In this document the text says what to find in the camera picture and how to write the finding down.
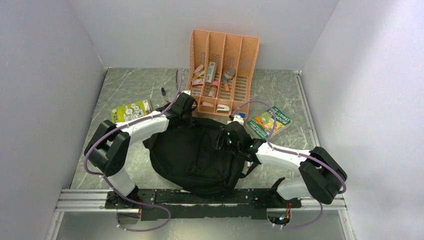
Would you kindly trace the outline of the green treehouse paperback book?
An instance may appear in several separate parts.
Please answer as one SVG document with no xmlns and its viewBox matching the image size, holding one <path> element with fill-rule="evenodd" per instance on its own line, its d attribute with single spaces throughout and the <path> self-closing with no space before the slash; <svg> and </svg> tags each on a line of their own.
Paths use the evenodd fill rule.
<svg viewBox="0 0 424 240">
<path fill-rule="evenodd" d="M 276 127 L 272 132 L 271 138 L 292 124 L 292 119 L 283 113 L 278 107 L 274 105 L 272 108 L 276 117 Z M 268 109 L 249 120 L 245 124 L 245 127 L 249 134 L 254 138 L 267 140 L 274 127 L 274 114 L 272 110 Z"/>
</svg>

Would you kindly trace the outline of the black student backpack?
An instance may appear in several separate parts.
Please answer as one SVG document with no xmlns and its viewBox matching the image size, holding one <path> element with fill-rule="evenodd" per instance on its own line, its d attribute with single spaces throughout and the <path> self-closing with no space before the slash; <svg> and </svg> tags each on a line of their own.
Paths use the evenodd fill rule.
<svg viewBox="0 0 424 240">
<path fill-rule="evenodd" d="M 221 126 L 218 121 L 194 117 L 192 125 L 172 127 L 143 141 L 153 169 L 183 190 L 217 196 L 231 192 L 243 173 L 246 157 L 214 148 Z"/>
</svg>

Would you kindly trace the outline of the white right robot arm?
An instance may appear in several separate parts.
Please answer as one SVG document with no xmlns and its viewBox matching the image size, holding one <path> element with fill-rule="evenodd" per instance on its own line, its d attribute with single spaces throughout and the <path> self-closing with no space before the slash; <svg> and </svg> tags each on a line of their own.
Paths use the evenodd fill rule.
<svg viewBox="0 0 424 240">
<path fill-rule="evenodd" d="M 330 205 L 338 194 L 347 190 L 348 178 L 343 168 L 323 147 L 299 150 L 252 138 L 237 121 L 219 128 L 216 149 L 228 147 L 251 163 L 251 172 L 258 165 L 273 165 L 300 176 L 283 179 L 270 193 L 270 202 L 282 207 L 288 200 L 310 197 Z"/>
</svg>

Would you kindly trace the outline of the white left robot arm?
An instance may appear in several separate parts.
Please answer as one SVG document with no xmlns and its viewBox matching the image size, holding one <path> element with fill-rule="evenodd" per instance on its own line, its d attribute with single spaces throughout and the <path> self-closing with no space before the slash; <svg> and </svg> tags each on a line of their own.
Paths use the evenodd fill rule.
<svg viewBox="0 0 424 240">
<path fill-rule="evenodd" d="M 118 201 L 126 208 L 134 207 L 139 200 L 139 189 L 124 168 L 129 147 L 154 134 L 190 123 L 197 105 L 197 100 L 183 91 L 170 103 L 141 118 L 118 123 L 103 121 L 84 151 L 84 167 L 87 169 L 92 164 L 99 169 L 97 174 L 119 194 Z"/>
</svg>

